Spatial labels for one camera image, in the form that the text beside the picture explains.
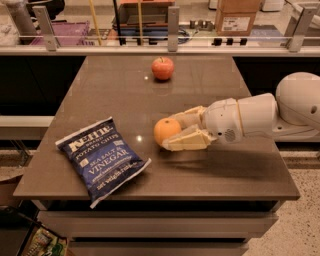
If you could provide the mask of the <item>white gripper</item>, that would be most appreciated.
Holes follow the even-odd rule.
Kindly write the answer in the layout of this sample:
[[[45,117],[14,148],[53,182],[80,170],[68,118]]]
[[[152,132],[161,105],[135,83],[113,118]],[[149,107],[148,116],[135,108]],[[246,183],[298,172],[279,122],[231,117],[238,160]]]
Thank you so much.
[[[221,144],[240,142],[243,138],[238,102],[229,98],[209,107],[197,106],[171,115],[182,130],[164,139],[161,146],[169,151],[206,149],[218,140]]]

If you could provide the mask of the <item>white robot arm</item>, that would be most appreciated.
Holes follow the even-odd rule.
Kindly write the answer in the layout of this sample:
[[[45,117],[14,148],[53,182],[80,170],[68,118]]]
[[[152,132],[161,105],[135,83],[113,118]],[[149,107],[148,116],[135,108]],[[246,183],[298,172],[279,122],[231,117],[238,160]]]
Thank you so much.
[[[274,95],[228,98],[172,118],[181,131],[161,143],[169,151],[200,150],[213,142],[237,143],[254,136],[309,139],[320,132],[320,76],[292,73],[280,81]]]

